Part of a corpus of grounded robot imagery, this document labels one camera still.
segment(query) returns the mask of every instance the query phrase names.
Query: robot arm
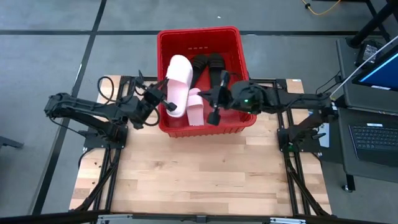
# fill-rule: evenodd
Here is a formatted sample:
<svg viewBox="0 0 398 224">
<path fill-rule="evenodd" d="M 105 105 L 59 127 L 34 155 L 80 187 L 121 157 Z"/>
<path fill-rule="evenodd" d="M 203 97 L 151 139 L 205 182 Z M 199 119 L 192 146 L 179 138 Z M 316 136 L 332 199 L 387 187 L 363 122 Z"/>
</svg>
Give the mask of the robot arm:
<svg viewBox="0 0 398 224">
<path fill-rule="evenodd" d="M 325 110 L 331 108 L 330 94 L 288 93 L 280 88 L 261 86 L 251 81 L 239 81 L 227 88 L 229 74 L 221 73 L 221 85 L 201 91 L 198 95 L 207 100 L 213 107 L 208 123 L 218 125 L 220 122 L 219 108 L 238 110 L 250 114 L 262 112 L 274 114 L 292 109 Z"/>
<path fill-rule="evenodd" d="M 135 90 L 128 90 L 127 96 L 110 104 L 82 100 L 68 93 L 58 93 L 50 96 L 44 112 L 50 119 L 70 118 L 95 129 L 96 134 L 107 141 L 120 142 L 126 138 L 127 131 L 123 129 L 128 121 L 135 129 L 141 129 L 144 124 L 151 125 L 146 123 L 146 119 L 156 110 L 155 107 L 159 103 L 163 103 L 170 111 L 176 109 L 176 105 L 167 102 L 165 93 L 159 89 L 166 83 L 167 80 L 164 80 L 146 86 L 140 73 L 140 77 L 134 80 L 134 89 L 136 86 L 144 89 L 142 99 L 133 96 Z"/>
</svg>

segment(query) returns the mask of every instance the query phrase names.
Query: wooden table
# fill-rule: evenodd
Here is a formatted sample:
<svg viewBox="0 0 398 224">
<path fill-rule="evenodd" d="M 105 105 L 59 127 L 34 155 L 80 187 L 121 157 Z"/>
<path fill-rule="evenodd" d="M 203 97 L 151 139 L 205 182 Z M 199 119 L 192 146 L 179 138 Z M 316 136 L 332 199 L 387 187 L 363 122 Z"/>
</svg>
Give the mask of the wooden table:
<svg viewBox="0 0 398 224">
<path fill-rule="evenodd" d="M 120 76 L 110 77 L 117 88 Z M 287 86 L 291 93 L 303 93 L 300 80 L 287 80 Z M 103 82 L 101 89 L 110 95 L 109 82 Z M 307 110 L 293 110 L 295 123 L 307 116 Z M 152 114 L 148 122 L 155 120 Z M 189 138 L 170 138 L 158 126 L 135 130 L 129 123 L 111 211 L 292 215 L 277 128 L 277 115 L 266 113 L 238 134 Z M 70 208 L 79 206 L 95 187 L 103 155 L 104 149 L 96 149 L 83 158 Z M 331 212 L 319 161 L 309 153 L 301 153 L 301 160 L 307 188 L 322 208 Z M 100 208 L 104 208 L 107 191 L 105 186 Z M 297 186 L 295 192 L 303 213 Z"/>
</svg>

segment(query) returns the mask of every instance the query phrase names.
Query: pink slipper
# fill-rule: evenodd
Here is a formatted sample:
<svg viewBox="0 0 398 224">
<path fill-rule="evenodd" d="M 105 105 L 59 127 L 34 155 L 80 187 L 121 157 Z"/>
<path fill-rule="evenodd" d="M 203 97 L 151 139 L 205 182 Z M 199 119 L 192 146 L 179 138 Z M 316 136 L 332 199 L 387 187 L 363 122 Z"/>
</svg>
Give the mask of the pink slipper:
<svg viewBox="0 0 398 224">
<path fill-rule="evenodd" d="M 187 108 L 189 88 L 192 82 L 191 62 L 182 55 L 174 55 L 167 68 L 167 101 L 177 105 L 174 111 L 167 110 L 173 118 L 181 118 Z"/>
<path fill-rule="evenodd" d="M 193 88 L 189 91 L 187 103 L 187 115 L 190 126 L 205 125 L 203 117 L 203 100 L 197 95 L 200 92 L 198 88 Z"/>
</svg>

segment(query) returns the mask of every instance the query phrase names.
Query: yellow cable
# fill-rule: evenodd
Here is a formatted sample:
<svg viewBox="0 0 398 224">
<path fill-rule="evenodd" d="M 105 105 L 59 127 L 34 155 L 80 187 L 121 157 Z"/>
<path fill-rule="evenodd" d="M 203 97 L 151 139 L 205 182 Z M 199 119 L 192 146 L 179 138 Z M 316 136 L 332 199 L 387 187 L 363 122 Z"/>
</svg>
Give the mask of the yellow cable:
<svg viewBox="0 0 398 224">
<path fill-rule="evenodd" d="M 329 8 L 328 10 L 326 10 L 325 12 L 322 13 L 316 13 L 311 9 L 311 6 L 308 7 L 308 9 L 312 12 L 312 14 L 320 16 L 320 15 L 324 15 L 326 14 L 328 11 L 332 10 L 337 4 L 339 4 L 341 2 L 341 0 L 338 0 L 331 8 Z"/>
</svg>

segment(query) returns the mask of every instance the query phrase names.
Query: white cord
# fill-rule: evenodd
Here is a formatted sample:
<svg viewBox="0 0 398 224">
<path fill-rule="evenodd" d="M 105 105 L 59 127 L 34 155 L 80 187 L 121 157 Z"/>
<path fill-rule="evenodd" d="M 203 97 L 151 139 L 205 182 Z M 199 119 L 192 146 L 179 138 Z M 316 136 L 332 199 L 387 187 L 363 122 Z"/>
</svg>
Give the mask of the white cord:
<svg viewBox="0 0 398 224">
<path fill-rule="evenodd" d="M 394 37 L 392 40 L 390 40 L 390 42 L 386 43 L 382 48 L 380 48 L 376 53 L 374 53 L 372 56 L 370 56 L 364 63 L 362 63 L 358 68 L 356 68 L 356 70 L 349 75 L 348 78 L 346 78 L 346 80 L 344 80 L 344 82 L 337 87 L 337 89 L 335 91 L 333 91 L 333 93 L 331 93 L 330 97 L 333 96 L 333 94 L 335 94 L 337 92 L 338 89 L 340 89 L 340 87 L 342 87 L 364 64 L 366 64 L 366 62 L 368 62 L 369 60 L 371 60 L 373 57 L 375 57 L 382 49 L 386 48 L 389 44 L 391 44 L 394 40 L 398 39 L 398 35 L 396 37 Z"/>
</svg>

